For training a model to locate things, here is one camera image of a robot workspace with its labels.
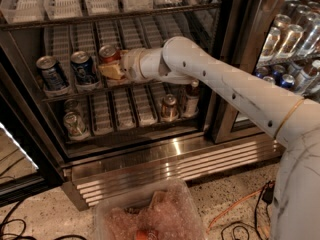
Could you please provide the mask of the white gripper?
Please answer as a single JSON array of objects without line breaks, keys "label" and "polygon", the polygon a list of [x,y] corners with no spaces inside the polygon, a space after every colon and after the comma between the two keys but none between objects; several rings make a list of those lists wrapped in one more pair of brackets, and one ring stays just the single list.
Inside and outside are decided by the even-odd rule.
[{"label": "white gripper", "polygon": [[122,56],[120,65],[118,63],[101,64],[98,69],[103,76],[109,79],[120,80],[125,74],[126,78],[131,82],[143,82],[146,80],[140,68],[140,57],[143,51],[144,48],[120,50],[120,55]]}]

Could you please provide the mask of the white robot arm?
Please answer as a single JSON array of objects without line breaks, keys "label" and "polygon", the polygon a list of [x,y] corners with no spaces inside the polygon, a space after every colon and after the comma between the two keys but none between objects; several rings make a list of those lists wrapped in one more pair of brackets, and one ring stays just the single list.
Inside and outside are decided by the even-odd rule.
[{"label": "white robot arm", "polygon": [[270,240],[320,240],[320,104],[211,57],[176,36],[126,51],[120,68],[140,83],[197,79],[285,147],[272,203]]}]

